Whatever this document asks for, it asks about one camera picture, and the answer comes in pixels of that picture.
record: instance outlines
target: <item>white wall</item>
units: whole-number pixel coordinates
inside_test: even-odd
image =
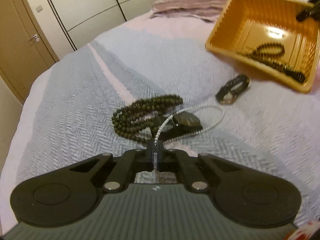
[[[65,37],[54,13],[51,10],[49,2],[47,0],[28,0],[28,3],[38,24],[44,32],[44,35],[48,39],[59,59],[62,59],[66,54],[73,52],[70,43]],[[42,5],[43,10],[37,13],[36,8],[39,5]]]
[[[16,132],[21,111],[22,105],[0,77],[0,173]]]

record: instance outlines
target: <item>silver screw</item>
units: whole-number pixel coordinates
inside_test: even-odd
[[[161,190],[161,188],[159,186],[154,186],[152,189],[155,191]]]
[[[192,183],[192,187],[196,190],[202,190],[202,189],[206,189],[208,186],[208,184],[206,184],[203,181],[196,181],[194,183]]]
[[[106,184],[104,184],[104,187],[106,188],[106,189],[109,189],[109,190],[115,190],[115,189],[118,189],[118,188],[120,188],[120,184],[118,183],[118,182],[116,182],[116,181],[109,181],[109,182],[107,182]]]

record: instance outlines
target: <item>door handle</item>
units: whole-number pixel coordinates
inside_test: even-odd
[[[36,42],[39,42],[39,38],[38,38],[38,34],[35,34],[35,35],[33,35],[30,39],[29,39],[29,41],[31,41],[32,39],[35,39],[36,40]]]

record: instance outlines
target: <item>door frame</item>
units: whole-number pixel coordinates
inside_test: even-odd
[[[45,37],[44,33],[42,32],[40,25],[38,24],[36,17],[34,16],[31,7],[28,3],[27,0],[22,0],[22,3],[28,13],[28,16],[33,24],[33,26],[35,27],[37,34],[39,35],[40,39],[42,40],[43,44],[45,45],[46,49],[48,50],[49,54],[51,55],[52,59],[54,60],[54,62],[59,62],[59,58],[56,55],[56,53],[54,52],[54,50],[52,49],[49,41],[47,40],[47,38]],[[6,85],[9,87],[9,89],[11,90],[11,92],[14,94],[14,96],[19,100],[19,102],[21,104],[24,103],[24,100],[16,93],[14,87],[11,85],[11,83],[9,82],[9,80],[6,78],[6,76],[4,75],[4,73],[2,72],[2,70],[0,69],[0,76],[2,77],[3,81],[6,83]]]

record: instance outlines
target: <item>wooden door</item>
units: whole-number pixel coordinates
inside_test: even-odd
[[[21,103],[54,63],[23,0],[0,0],[0,75]]]

